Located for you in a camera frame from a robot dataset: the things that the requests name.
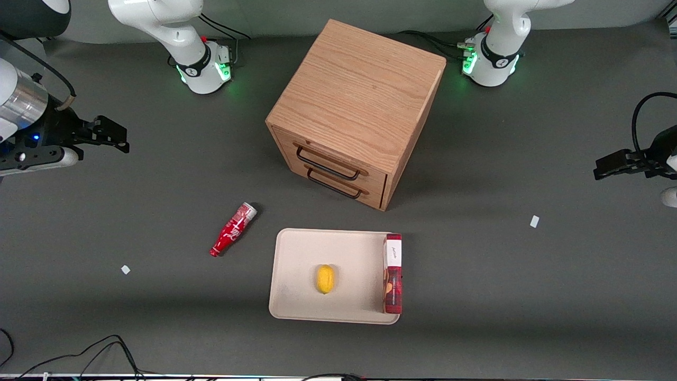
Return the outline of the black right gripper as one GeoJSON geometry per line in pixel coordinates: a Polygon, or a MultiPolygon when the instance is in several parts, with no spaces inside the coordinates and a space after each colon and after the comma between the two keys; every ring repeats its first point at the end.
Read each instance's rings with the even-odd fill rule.
{"type": "Polygon", "coordinates": [[[30,149],[43,146],[72,148],[77,144],[109,146],[129,153],[127,130],[106,116],[93,120],[93,132],[89,122],[79,118],[75,111],[56,111],[49,107],[32,125],[24,129],[24,145],[30,149]]]}

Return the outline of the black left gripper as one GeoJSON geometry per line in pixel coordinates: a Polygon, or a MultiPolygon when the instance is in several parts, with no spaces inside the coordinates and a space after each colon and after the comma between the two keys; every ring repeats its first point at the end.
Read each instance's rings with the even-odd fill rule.
{"type": "Polygon", "coordinates": [[[621,149],[598,159],[593,169],[595,180],[643,172],[647,179],[676,179],[675,149],[676,125],[673,125],[658,133],[650,147],[641,150],[640,155],[629,149],[621,149]]]}

